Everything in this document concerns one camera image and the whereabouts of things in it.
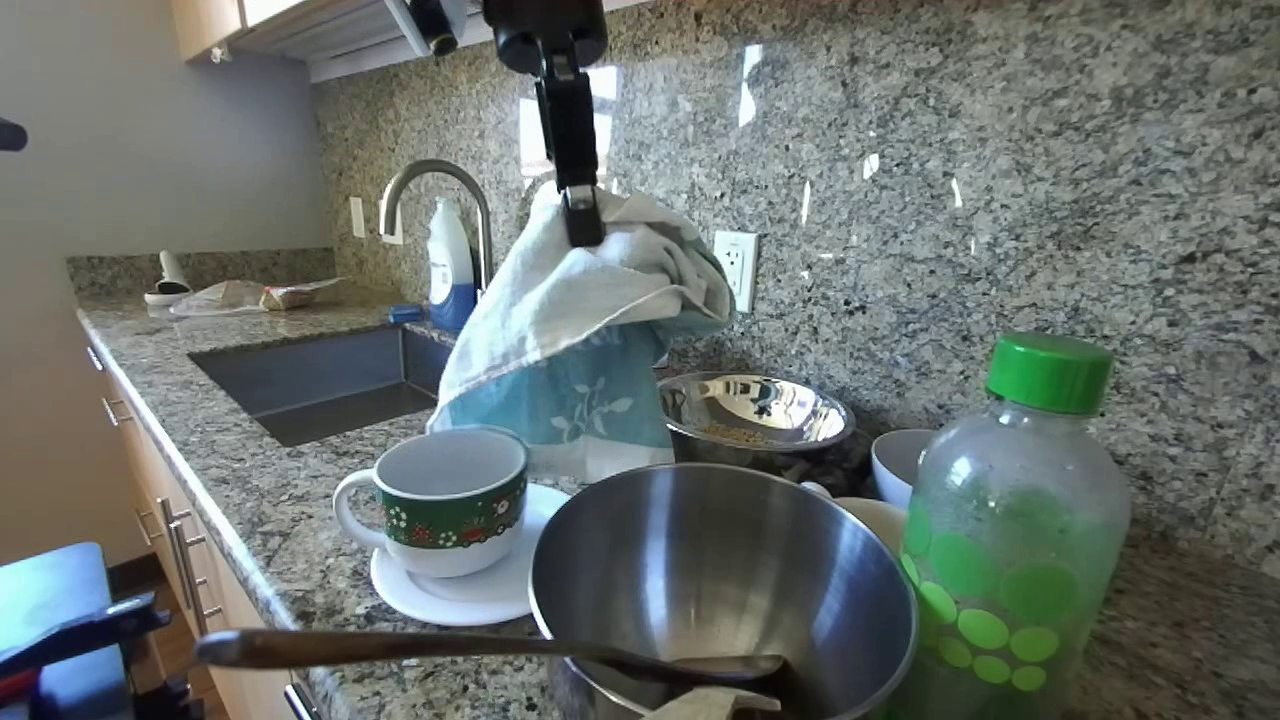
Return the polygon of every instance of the green bottle cap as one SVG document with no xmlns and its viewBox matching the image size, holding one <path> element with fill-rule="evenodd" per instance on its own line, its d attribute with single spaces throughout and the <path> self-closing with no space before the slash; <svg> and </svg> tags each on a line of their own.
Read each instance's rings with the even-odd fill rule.
<svg viewBox="0 0 1280 720">
<path fill-rule="evenodd" d="M 1039 412 L 1093 415 L 1102 406 L 1106 374 L 1112 357 L 1102 347 L 1002 333 L 988 364 L 988 392 Z"/>
</svg>

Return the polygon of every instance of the kitchen sink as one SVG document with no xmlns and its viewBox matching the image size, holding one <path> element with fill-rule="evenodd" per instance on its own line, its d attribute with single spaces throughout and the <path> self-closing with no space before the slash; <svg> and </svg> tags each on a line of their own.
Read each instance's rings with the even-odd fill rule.
<svg viewBox="0 0 1280 720">
<path fill-rule="evenodd" d="M 414 327 L 364 327 L 193 352 L 193 364 L 291 448 L 435 408 L 447 347 Z"/>
</svg>

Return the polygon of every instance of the spoon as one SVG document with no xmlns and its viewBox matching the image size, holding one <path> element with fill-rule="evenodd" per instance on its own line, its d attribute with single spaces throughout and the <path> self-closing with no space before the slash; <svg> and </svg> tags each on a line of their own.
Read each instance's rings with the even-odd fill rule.
<svg viewBox="0 0 1280 720">
<path fill-rule="evenodd" d="M 538 635 L 427 635 L 427 634 L 206 634 L 197 643 L 198 663 L 215 667 L 309 667 L 409 656 L 574 656 L 611 663 L 646 681 L 759 688 L 789 667 L 783 656 L 684 656 L 654 660 L 611 643 L 538 640 Z"/>
</svg>

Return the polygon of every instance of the granite countertop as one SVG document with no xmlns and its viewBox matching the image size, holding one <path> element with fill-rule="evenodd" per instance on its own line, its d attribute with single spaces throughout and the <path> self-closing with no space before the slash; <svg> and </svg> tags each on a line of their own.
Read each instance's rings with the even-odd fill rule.
<svg viewBox="0 0 1280 720">
<path fill-rule="evenodd" d="M 381 317 L 364 303 L 173 319 L 138 302 L 81 302 L 81 325 L 276 627 L 424 627 L 376 599 L 367 554 L 329 513 L 329 491 L 419 432 L 424 415 L 280 448 L 186 352 L 370 327 Z M 1280 579 L 1170 554 L 1134 528 L 1079 671 L 1074 715 L 1280 715 L 1274 612 Z M 545 660 L 353 663 L 302 681 L 325 715 L 554 715 Z"/>
</svg>

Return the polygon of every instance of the wall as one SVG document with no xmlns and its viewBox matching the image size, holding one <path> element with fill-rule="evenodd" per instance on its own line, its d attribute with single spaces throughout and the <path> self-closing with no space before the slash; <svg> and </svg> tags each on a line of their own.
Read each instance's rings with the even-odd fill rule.
<svg viewBox="0 0 1280 720">
<path fill-rule="evenodd" d="M 1280 4 L 654 0 L 606 25 L 606 173 L 763 236 L 755 312 L 684 360 L 821 386 L 872 436 L 978 406 L 1001 327 L 1106 344 L 1099 432 L 1143 528 L 1280 575 Z M 511 241 L 526 95 L 492 50 L 325 83 L 339 265 L 419 294 L 410 253 L 345 232 L 345 196 L 410 158 L 468 166 Z"/>
<path fill-rule="evenodd" d="M 62 542 L 145 554 L 62 257 L 299 249 L 320 232 L 312 89 L 291 64 L 186 70 L 163 0 L 5 0 L 0 559 Z"/>
</svg>

